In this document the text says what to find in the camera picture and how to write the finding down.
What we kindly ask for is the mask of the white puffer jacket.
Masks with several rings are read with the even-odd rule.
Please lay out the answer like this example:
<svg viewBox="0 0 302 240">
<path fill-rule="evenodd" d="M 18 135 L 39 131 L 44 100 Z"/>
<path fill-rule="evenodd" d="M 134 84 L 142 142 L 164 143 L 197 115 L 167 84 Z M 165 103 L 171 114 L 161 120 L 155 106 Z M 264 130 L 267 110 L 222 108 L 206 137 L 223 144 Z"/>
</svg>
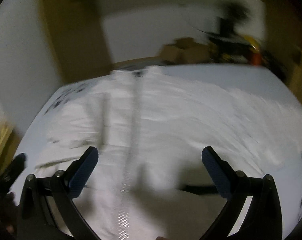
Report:
<svg viewBox="0 0 302 240">
<path fill-rule="evenodd" d="M 102 239 L 198 239 L 225 200 L 180 190 L 212 183 L 201 160 L 211 146 L 250 177 L 271 174 L 283 235 L 302 219 L 302 106 L 269 70 L 237 66 L 149 67 L 116 72 L 89 96 L 109 95 L 94 143 L 99 161 L 76 206 Z"/>
</svg>

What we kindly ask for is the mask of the cardboard box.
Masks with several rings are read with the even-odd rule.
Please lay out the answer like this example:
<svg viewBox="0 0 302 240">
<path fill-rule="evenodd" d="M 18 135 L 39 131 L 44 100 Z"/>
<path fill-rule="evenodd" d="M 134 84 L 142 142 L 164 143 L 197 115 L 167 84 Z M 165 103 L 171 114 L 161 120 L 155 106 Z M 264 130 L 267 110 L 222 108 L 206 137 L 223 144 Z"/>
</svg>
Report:
<svg viewBox="0 0 302 240">
<path fill-rule="evenodd" d="M 169 64 L 198 64 L 210 61 L 208 46 L 197 43 L 191 37 L 176 39 L 166 44 L 159 52 L 159 58 Z"/>
</svg>

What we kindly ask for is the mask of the black standing fan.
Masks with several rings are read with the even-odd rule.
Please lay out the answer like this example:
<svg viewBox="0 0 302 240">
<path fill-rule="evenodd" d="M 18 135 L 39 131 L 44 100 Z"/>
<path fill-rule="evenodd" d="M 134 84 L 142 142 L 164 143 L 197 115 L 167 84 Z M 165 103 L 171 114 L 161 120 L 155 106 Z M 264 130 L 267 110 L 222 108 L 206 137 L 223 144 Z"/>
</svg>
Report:
<svg viewBox="0 0 302 240">
<path fill-rule="evenodd" d="M 231 38 L 238 36 L 235 27 L 245 24 L 251 15 L 251 10 L 239 1 L 221 1 L 217 4 L 221 16 L 218 17 L 217 37 Z"/>
</svg>

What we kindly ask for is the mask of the wooden wardrobe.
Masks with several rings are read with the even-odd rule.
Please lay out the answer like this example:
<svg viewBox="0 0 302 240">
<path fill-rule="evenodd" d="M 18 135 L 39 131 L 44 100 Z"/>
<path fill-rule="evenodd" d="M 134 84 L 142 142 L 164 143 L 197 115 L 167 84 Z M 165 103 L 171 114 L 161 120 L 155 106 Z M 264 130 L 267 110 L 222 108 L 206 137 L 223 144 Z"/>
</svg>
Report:
<svg viewBox="0 0 302 240">
<path fill-rule="evenodd" d="M 39 0 L 39 5 L 50 49 L 65 83 L 111 72 L 98 0 Z"/>
</svg>

